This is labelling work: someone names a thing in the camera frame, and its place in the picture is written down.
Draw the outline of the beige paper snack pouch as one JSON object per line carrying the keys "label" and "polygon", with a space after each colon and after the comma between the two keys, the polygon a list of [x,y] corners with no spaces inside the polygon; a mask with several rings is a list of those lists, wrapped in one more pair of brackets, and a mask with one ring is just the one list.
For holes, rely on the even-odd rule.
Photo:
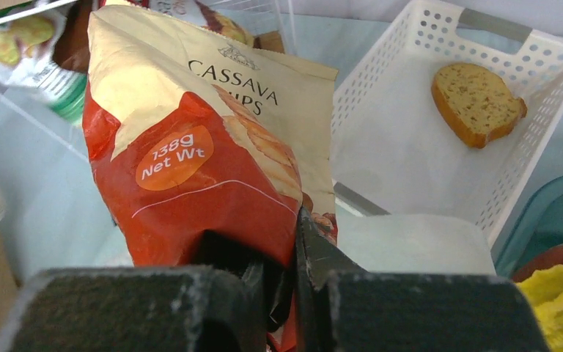
{"label": "beige paper snack pouch", "polygon": [[337,70],[107,1],[89,16],[94,181],[134,265],[185,265],[207,231],[288,269],[301,210],[335,242]]}

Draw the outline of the red toy pepper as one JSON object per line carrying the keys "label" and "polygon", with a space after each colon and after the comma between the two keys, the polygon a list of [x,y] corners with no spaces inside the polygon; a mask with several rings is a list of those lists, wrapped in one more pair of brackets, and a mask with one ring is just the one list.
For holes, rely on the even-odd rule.
{"label": "red toy pepper", "polygon": [[553,246],[547,251],[535,256],[521,268],[516,270],[511,280],[522,282],[532,276],[535,271],[552,268],[556,265],[563,265],[563,244]]}

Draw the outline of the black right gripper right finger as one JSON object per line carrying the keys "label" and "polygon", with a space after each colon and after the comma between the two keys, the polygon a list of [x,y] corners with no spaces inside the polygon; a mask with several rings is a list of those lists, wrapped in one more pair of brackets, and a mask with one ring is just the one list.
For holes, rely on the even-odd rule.
{"label": "black right gripper right finger", "polygon": [[528,301],[500,276],[371,273],[298,214],[298,351],[547,351]]}

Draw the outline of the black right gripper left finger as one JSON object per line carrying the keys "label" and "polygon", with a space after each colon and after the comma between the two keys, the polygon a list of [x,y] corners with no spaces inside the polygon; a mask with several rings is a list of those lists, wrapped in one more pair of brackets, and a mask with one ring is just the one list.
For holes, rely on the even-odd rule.
{"label": "black right gripper left finger", "polygon": [[194,263],[43,271],[20,292],[0,351],[264,351],[293,275],[207,231]]}

